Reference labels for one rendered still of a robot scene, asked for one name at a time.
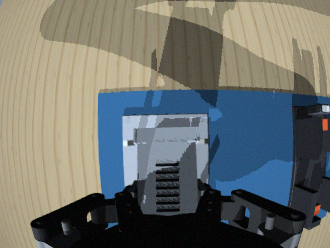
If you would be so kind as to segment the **blue flat plate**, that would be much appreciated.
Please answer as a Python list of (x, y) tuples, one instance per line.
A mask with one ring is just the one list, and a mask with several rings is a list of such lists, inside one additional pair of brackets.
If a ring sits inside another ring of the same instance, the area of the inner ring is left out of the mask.
[(303, 212), (304, 228), (310, 230), (330, 213), (329, 118), (330, 97), (314, 95), (242, 90), (98, 93), (101, 192), (105, 199), (115, 198), (137, 180), (133, 128), (199, 127), (198, 179), (223, 196), (242, 189)]

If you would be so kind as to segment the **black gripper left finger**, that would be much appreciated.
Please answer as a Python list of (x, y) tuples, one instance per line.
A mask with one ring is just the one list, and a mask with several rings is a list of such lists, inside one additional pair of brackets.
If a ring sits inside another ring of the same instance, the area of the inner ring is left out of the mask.
[[(91, 220), (87, 222), (89, 212)], [(69, 248), (75, 241), (105, 230), (108, 223), (118, 223), (120, 232), (151, 228), (138, 204), (137, 180), (115, 198), (89, 194), (34, 219), (30, 225), (38, 248)]]

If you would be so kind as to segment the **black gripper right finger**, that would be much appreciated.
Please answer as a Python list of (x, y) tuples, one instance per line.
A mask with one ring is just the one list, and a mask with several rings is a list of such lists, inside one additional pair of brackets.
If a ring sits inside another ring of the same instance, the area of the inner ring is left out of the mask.
[[(249, 218), (245, 216), (246, 208)], [(306, 215), (242, 189), (222, 196), (221, 191), (198, 179), (198, 206), (189, 226), (220, 228), (221, 220), (267, 237), (283, 248), (297, 248)]]

